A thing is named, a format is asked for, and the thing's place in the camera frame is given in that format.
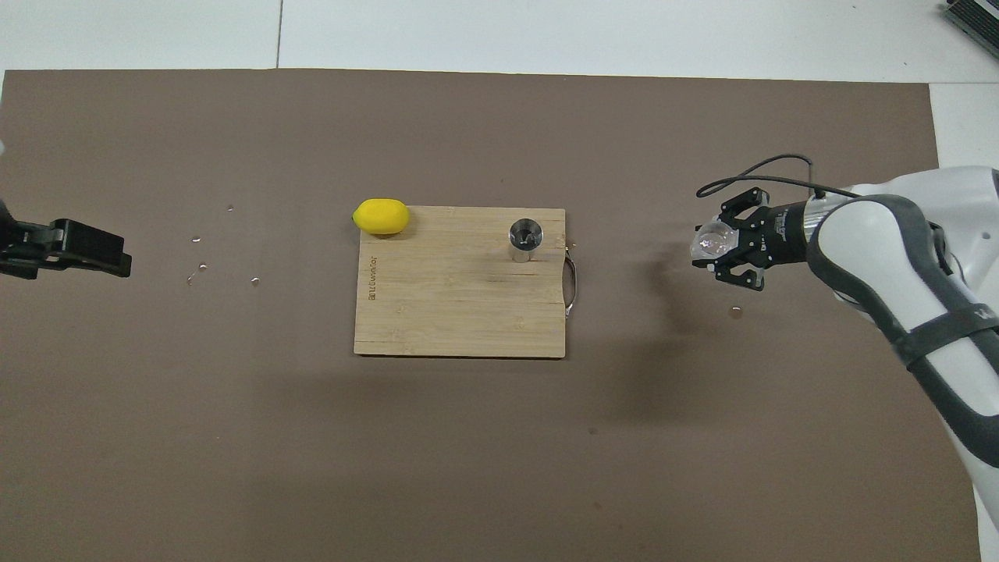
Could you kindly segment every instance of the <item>metal ring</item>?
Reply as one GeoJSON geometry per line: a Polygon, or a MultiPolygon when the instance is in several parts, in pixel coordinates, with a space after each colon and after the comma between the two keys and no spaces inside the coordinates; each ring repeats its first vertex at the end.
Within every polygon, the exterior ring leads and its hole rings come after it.
{"type": "Polygon", "coordinates": [[[572,305],[575,304],[575,292],[579,286],[578,277],[575,274],[575,262],[572,261],[568,248],[565,248],[565,263],[568,264],[568,270],[572,273],[572,298],[565,304],[565,318],[568,318],[568,313],[572,310],[572,305]]]}

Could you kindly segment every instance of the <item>wire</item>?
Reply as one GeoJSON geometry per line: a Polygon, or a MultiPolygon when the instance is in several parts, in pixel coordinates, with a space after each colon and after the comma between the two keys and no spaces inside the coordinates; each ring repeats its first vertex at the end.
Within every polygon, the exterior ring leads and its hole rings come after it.
{"type": "Polygon", "coordinates": [[[722,178],[720,180],[714,180],[711,183],[701,187],[697,190],[697,197],[707,197],[708,195],[713,195],[722,189],[732,185],[737,181],[772,181],[777,183],[787,183],[791,185],[800,185],[801,187],[809,187],[816,191],[828,191],[829,193],[835,193],[837,195],[843,195],[845,197],[859,197],[856,193],[850,193],[845,189],[837,189],[835,187],[829,187],[825,185],[819,185],[817,183],[812,183],[810,181],[801,181],[791,178],[782,178],[779,176],[732,176],[730,178],[722,178]]]}
{"type": "Polygon", "coordinates": [[[794,153],[778,154],[776,156],[771,156],[771,157],[767,158],[766,160],[762,160],[760,162],[757,162],[756,164],[753,164],[752,166],[746,168],[741,174],[738,174],[736,176],[732,176],[730,178],[722,178],[720,180],[712,181],[711,183],[709,183],[709,184],[707,184],[705,186],[702,186],[700,189],[698,189],[697,192],[696,192],[696,195],[697,195],[697,197],[707,197],[709,195],[714,195],[715,193],[721,191],[722,189],[725,189],[726,187],[728,187],[728,186],[730,186],[733,183],[738,182],[738,181],[772,181],[772,182],[777,182],[777,183],[787,183],[787,184],[791,184],[791,185],[799,185],[799,186],[802,186],[802,187],[808,187],[808,188],[814,189],[815,190],[815,197],[819,198],[819,199],[822,198],[823,192],[825,192],[825,191],[828,191],[829,193],[836,193],[838,195],[843,195],[843,196],[846,196],[846,197],[857,197],[857,195],[855,193],[850,193],[849,191],[845,191],[845,190],[842,190],[842,189],[836,189],[834,187],[820,185],[820,184],[812,182],[812,167],[813,167],[813,164],[812,164],[811,158],[808,158],[804,154],[794,154],[794,153]],[[785,178],[785,177],[779,177],[779,176],[754,176],[754,175],[748,175],[750,172],[753,172],[753,171],[755,171],[755,170],[757,170],[759,168],[762,168],[763,166],[769,164],[770,162],[773,162],[775,160],[782,160],[782,159],[785,159],[785,158],[793,158],[795,160],[801,160],[805,164],[808,164],[808,181],[795,180],[795,179],[785,178]]]}

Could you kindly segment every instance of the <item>black object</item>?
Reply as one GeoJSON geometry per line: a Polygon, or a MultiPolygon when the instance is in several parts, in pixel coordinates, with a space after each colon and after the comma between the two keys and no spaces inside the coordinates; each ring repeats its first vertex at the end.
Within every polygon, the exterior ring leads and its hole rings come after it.
{"type": "Polygon", "coordinates": [[[711,269],[718,281],[762,291],[762,270],[782,263],[805,261],[807,241],[802,229],[805,202],[771,208],[765,206],[769,200],[767,192],[755,187],[722,203],[718,221],[738,232],[738,245],[722,256],[692,260],[691,263],[711,269]],[[758,208],[748,217],[737,218],[753,207],[758,208]],[[739,275],[731,272],[733,267],[742,265],[755,269],[739,275]]]}
{"type": "Polygon", "coordinates": [[[999,0],[947,0],[943,15],[999,58],[999,0]]]}
{"type": "Polygon", "coordinates": [[[39,269],[92,269],[118,277],[132,273],[125,239],[69,219],[48,226],[15,221],[0,200],[0,273],[37,279],[39,269]]]}
{"type": "Polygon", "coordinates": [[[874,201],[891,211],[899,231],[904,233],[902,243],[913,271],[947,312],[907,331],[870,285],[840,268],[822,252],[817,233],[825,219],[808,243],[808,267],[823,283],[863,307],[881,333],[892,342],[895,353],[919,381],[954,435],[979,460],[999,467],[999,415],[982,415],[968,406],[926,359],[926,355],[936,349],[970,338],[982,357],[999,372],[995,312],[982,303],[972,302],[968,293],[959,289],[940,268],[933,247],[932,228],[915,203],[897,195],[869,195],[843,206],[855,201],[874,201]]]}

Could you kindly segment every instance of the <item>white floor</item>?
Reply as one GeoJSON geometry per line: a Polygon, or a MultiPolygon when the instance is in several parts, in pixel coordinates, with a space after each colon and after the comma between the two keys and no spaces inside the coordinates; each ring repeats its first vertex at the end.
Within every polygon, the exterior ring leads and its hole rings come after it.
{"type": "MultiPolygon", "coordinates": [[[[928,82],[940,165],[999,168],[999,60],[944,21],[943,4],[2,0],[0,71],[280,66],[928,82]]],[[[986,550],[999,561],[999,544],[986,550]]]]}

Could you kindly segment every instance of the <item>yellow lemon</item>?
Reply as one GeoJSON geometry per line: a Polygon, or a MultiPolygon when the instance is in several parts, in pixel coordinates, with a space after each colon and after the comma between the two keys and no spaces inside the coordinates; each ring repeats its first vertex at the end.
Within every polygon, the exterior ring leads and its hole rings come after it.
{"type": "Polygon", "coordinates": [[[354,211],[354,224],[369,234],[396,234],[410,224],[410,210],[398,199],[368,199],[354,211]]]}

